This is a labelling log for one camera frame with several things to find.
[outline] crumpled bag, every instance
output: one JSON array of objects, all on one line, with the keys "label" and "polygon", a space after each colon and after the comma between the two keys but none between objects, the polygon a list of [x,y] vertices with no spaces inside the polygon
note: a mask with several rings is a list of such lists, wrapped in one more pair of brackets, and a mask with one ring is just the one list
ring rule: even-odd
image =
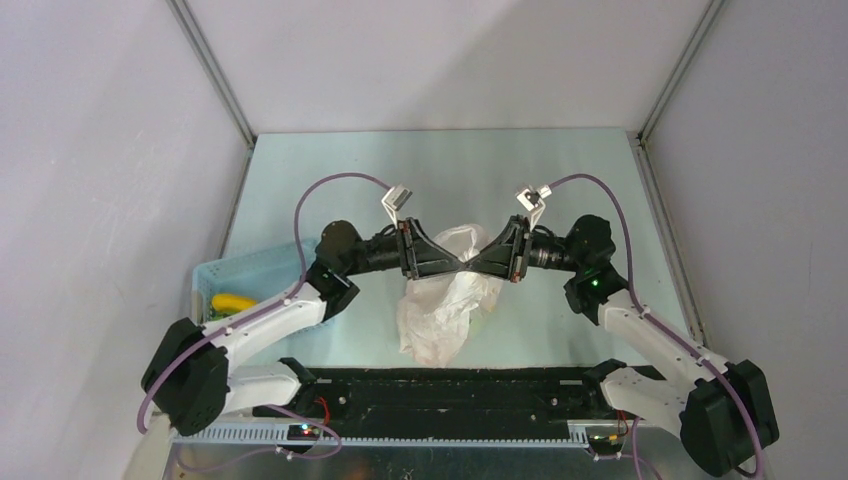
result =
[{"label": "crumpled bag", "polygon": [[[483,227],[469,224],[445,230],[433,241],[464,262],[491,240]],[[503,280],[474,272],[408,280],[397,309],[400,351],[423,365],[445,367],[469,330],[478,330],[483,314],[494,310],[502,286]]]}]

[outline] yellow vegetable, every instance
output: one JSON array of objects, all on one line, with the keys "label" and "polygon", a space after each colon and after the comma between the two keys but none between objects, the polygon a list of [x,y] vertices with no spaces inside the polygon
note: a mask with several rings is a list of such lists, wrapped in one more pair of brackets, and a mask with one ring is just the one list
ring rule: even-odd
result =
[{"label": "yellow vegetable", "polygon": [[247,310],[257,303],[252,298],[233,295],[232,293],[219,293],[212,297],[212,308],[218,313],[229,315]]}]

